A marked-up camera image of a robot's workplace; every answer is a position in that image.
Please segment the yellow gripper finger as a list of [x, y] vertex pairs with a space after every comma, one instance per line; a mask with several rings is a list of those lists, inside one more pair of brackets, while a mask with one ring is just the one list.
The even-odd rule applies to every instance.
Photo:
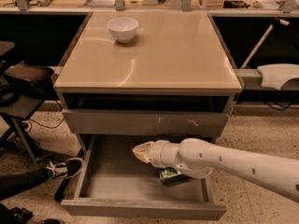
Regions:
[[152, 146], [153, 141], [149, 141], [133, 148], [134, 155], [144, 163], [150, 163], [149, 149]]

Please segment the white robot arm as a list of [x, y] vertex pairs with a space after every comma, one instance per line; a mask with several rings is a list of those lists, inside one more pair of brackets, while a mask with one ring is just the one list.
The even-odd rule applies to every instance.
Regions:
[[173, 168], [196, 179], [221, 169], [299, 202], [299, 160], [220, 147], [197, 138], [149, 141], [135, 146], [133, 153], [156, 168]]

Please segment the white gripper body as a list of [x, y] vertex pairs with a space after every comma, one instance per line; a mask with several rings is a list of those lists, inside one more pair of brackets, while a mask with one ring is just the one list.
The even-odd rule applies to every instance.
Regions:
[[156, 141], [149, 147], [149, 161], [157, 168], [175, 168], [181, 163], [178, 151], [178, 143], [171, 143], [166, 140]]

